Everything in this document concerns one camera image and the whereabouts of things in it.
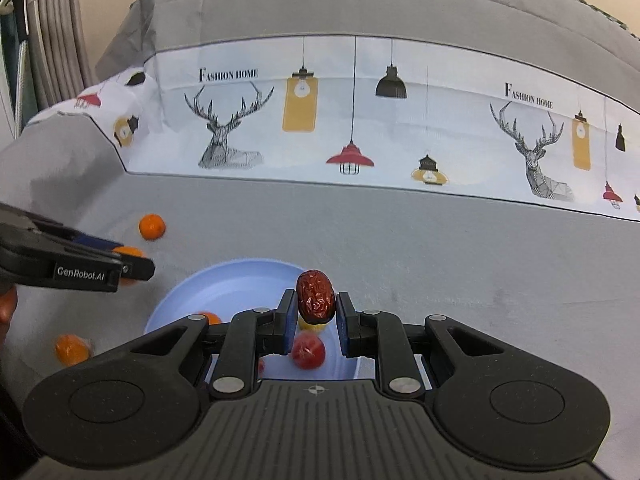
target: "red fruit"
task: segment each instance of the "red fruit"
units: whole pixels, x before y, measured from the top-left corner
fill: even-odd
[[[293,341],[291,358],[298,368],[314,370],[324,363],[324,343],[313,332],[301,332]]]
[[[319,270],[306,270],[296,283],[298,311],[311,325],[329,323],[335,315],[334,288]]]

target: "yellow rectangular lamp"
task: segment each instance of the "yellow rectangular lamp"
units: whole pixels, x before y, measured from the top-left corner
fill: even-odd
[[[287,79],[282,129],[285,132],[309,133],[316,129],[318,79],[303,66]]]
[[[572,147],[574,148],[574,166],[579,170],[591,169],[591,151],[589,147],[589,123],[582,111],[572,121]]]

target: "dried jujube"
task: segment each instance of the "dried jujube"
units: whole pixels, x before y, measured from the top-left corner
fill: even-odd
[[[334,288],[319,270],[306,270],[296,283],[298,311],[309,325],[329,323],[335,315]]]

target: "white printed banner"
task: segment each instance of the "white printed banner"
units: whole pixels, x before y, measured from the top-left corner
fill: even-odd
[[[640,220],[640,116],[532,66],[417,41],[271,38],[163,52],[55,113],[131,173],[381,186]]]

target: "red ball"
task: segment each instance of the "red ball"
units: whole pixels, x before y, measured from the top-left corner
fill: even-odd
[[[326,358],[324,343],[313,332],[301,332],[293,341],[291,358],[298,368],[314,370],[320,367]]]

